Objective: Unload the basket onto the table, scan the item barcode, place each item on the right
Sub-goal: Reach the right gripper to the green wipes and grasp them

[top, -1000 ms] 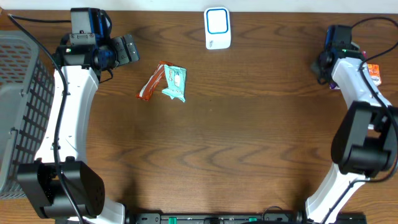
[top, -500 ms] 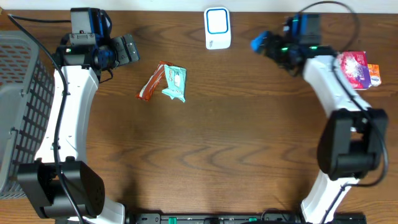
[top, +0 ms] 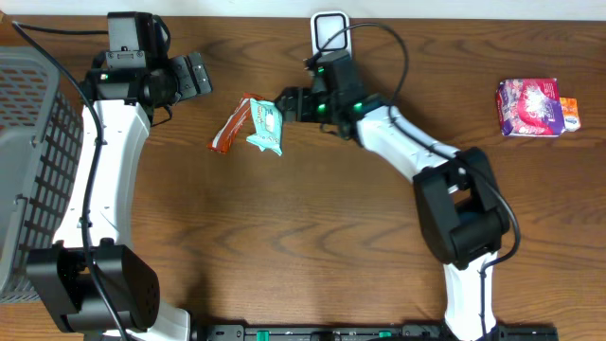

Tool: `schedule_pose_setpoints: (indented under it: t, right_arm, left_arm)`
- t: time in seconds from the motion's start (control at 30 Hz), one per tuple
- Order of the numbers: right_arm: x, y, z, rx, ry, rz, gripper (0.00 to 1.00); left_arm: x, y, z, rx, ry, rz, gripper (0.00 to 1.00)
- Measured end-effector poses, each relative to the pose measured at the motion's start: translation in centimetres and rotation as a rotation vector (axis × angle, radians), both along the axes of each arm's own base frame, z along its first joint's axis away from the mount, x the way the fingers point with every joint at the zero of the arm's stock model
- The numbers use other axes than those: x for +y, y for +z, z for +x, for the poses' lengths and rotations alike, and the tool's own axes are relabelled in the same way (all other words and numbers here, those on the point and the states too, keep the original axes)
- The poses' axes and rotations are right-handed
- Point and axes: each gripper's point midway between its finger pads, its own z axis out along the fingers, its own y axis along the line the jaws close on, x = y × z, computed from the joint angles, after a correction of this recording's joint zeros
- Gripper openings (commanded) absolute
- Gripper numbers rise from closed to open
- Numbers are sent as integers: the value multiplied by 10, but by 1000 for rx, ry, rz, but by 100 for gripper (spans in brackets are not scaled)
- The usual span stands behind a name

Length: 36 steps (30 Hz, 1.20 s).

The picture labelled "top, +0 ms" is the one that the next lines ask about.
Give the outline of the teal wet wipes packet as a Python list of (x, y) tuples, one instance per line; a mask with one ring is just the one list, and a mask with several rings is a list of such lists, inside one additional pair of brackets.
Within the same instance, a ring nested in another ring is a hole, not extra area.
[(273, 102), (267, 100), (251, 99), (250, 109), (256, 131), (246, 141), (262, 152), (271, 150), (281, 156), (282, 114)]

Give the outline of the orange snack bar wrapper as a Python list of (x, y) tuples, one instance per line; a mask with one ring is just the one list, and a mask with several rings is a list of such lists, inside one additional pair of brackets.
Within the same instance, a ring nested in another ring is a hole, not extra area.
[(263, 100), (263, 97), (249, 93), (242, 95), (231, 116), (206, 145), (211, 151), (217, 153), (227, 153), (229, 151), (243, 124), (251, 116), (250, 104), (252, 99)]

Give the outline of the red purple pad package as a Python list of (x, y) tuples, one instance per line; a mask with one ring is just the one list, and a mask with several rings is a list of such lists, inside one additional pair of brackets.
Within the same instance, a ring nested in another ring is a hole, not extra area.
[(496, 104), (503, 136), (556, 137), (565, 131), (555, 78), (501, 81)]

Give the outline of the small orange tissue pack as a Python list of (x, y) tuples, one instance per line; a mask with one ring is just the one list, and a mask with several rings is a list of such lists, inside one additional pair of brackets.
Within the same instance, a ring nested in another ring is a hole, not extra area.
[(575, 132), (581, 127), (578, 101), (572, 98), (560, 98), (564, 129)]

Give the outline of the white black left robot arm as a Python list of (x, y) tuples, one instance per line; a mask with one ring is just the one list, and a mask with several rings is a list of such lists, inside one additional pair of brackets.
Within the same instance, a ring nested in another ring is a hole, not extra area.
[(108, 53), (79, 89), (83, 132), (74, 185), (51, 246), (34, 249), (27, 277), (61, 332), (88, 340), (203, 340), (190, 312), (162, 299), (159, 279), (133, 250), (138, 161), (157, 108), (211, 92), (197, 52), (149, 59)]

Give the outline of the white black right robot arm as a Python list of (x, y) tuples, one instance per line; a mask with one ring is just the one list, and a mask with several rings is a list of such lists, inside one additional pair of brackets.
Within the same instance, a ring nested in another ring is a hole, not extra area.
[(336, 135), (356, 140), (412, 184), (422, 237), (443, 265), (450, 336), (491, 340), (498, 330), (491, 273), (504, 260), (502, 237), (516, 223), (487, 156), (435, 140), (386, 99), (362, 91), (290, 87), (275, 104), (288, 121), (337, 126)]

